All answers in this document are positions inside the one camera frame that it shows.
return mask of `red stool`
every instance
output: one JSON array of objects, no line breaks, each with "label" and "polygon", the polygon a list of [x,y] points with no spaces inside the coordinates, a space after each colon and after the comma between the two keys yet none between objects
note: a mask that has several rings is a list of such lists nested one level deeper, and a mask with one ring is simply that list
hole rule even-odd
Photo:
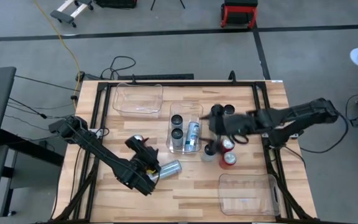
[{"label": "red stool", "polygon": [[[221,27],[225,27],[227,23],[247,23],[248,28],[253,28],[256,17],[258,14],[257,7],[258,0],[224,0],[224,4],[222,4],[222,22]],[[230,14],[240,14],[242,18],[241,21],[245,22],[234,22],[236,18],[231,19]]]}]

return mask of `concrete floor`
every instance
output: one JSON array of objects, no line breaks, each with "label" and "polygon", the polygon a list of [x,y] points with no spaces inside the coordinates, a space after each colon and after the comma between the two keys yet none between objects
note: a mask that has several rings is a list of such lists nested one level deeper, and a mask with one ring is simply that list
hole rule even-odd
[{"label": "concrete floor", "polygon": [[[39,0],[47,14],[61,5],[61,0]],[[139,1],[136,9],[120,10],[95,6],[76,19],[76,29],[53,20],[62,34],[95,34],[156,30],[218,29],[222,0],[159,0],[150,11],[152,0]],[[358,25],[358,1],[351,0],[281,0],[261,1],[259,27]],[[0,37],[54,35],[32,1],[0,0]],[[302,32],[260,33],[271,79],[284,80],[291,105],[324,97],[344,112],[346,100],[358,93],[358,67],[349,52],[358,47],[358,29],[315,30]],[[118,55],[136,59],[137,65],[123,75],[194,73],[196,79],[226,79],[230,70],[238,79],[263,79],[252,33],[162,35],[73,39],[65,41],[76,55],[80,68],[99,75]],[[57,40],[0,42],[0,67],[15,66],[17,75],[75,87],[75,64]],[[70,103],[71,91],[16,78],[11,97],[30,106],[53,107]],[[74,113],[72,106],[45,110],[61,116]],[[351,105],[350,114],[358,114]],[[50,121],[8,108],[6,114],[46,128]],[[36,139],[49,133],[20,121],[5,118],[3,128],[20,136]],[[341,122],[313,126],[300,138],[307,149],[327,148],[341,135]],[[65,148],[57,147],[64,154]],[[358,128],[337,148],[326,154],[302,153],[318,216],[322,220],[358,223]],[[11,209],[13,217],[0,223],[31,223],[50,216],[55,197],[58,169],[19,155],[22,179],[32,179],[38,186],[15,190]],[[29,167],[38,167],[25,173]],[[39,172],[44,176],[40,180]],[[6,180],[0,185],[0,206]]]}]

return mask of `red can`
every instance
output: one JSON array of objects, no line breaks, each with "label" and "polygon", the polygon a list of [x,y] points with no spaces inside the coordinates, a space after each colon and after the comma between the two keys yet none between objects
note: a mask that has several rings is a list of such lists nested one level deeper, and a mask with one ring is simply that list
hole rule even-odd
[{"label": "red can", "polygon": [[222,169],[230,169],[237,162],[237,156],[234,152],[226,152],[223,154],[219,165]]},{"label": "red can", "polygon": [[223,153],[230,152],[231,150],[234,149],[234,143],[228,139],[224,139],[222,141],[222,148],[223,148]]}]

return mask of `wooden table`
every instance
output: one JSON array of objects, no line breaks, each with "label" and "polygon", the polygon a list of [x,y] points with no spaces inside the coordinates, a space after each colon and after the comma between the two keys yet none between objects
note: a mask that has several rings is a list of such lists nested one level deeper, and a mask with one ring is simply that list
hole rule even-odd
[{"label": "wooden table", "polygon": [[[76,115],[88,123],[93,112],[98,81],[84,82],[78,102]],[[288,107],[287,96],[282,82],[266,81],[268,97],[272,108]],[[208,114],[215,103],[232,104],[236,113],[254,110],[252,89],[247,86],[236,87],[175,87],[163,89],[162,115],[159,119],[124,118],[112,108],[114,88],[111,92],[106,127],[110,134],[103,144],[119,157],[130,159],[133,151],[124,141],[134,134],[149,137],[147,142],[160,149],[158,160],[166,164],[178,159],[182,165],[179,175],[161,180],[152,195],[143,196],[136,190],[129,190],[114,177],[110,167],[100,163],[98,181],[91,215],[91,222],[269,222],[273,216],[227,216],[219,206],[218,179],[221,174],[266,174],[266,166],[260,136],[249,136],[247,145],[236,144],[234,152],[237,163],[233,170],[223,170],[218,162],[202,162],[200,155],[172,154],[165,145],[169,121],[169,109],[173,101],[195,101]],[[208,123],[203,122],[203,133],[207,134]],[[296,140],[289,140],[287,146],[300,153]],[[77,145],[69,145],[58,189],[56,217],[70,201],[74,169],[76,169],[76,192],[80,178],[84,152],[81,152],[78,165],[74,168]],[[313,199],[309,188],[305,168],[300,159],[286,149],[282,149],[282,161],[288,189],[305,211],[315,217]],[[81,215],[85,213],[85,204],[81,204]],[[281,206],[283,217],[285,209]]]}]

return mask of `clear plastic tray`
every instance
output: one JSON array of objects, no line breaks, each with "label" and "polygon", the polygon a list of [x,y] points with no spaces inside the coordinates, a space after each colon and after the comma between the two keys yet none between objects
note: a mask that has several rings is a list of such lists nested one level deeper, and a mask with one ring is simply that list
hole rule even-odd
[{"label": "clear plastic tray", "polygon": [[112,107],[125,117],[159,118],[162,85],[142,86],[120,83],[116,87]]},{"label": "clear plastic tray", "polygon": [[219,199],[225,215],[279,215],[277,192],[277,181],[270,174],[222,174],[219,178]]},{"label": "clear plastic tray", "polygon": [[[172,133],[172,126],[171,126],[171,117],[173,115],[179,114],[183,119],[183,147],[182,148],[174,148],[172,145],[171,140],[171,133]],[[168,134],[167,134],[167,147],[171,152],[180,152],[184,154],[194,154],[197,153],[201,149],[201,130],[202,125],[200,121],[200,117],[203,115],[203,106],[193,103],[193,102],[187,102],[187,101],[178,101],[173,102],[171,104],[170,108],[170,116],[168,121]],[[199,124],[199,134],[198,134],[198,140],[196,142],[195,147],[192,150],[186,150],[185,149],[185,142],[188,132],[188,125],[190,122],[197,122]]]}]

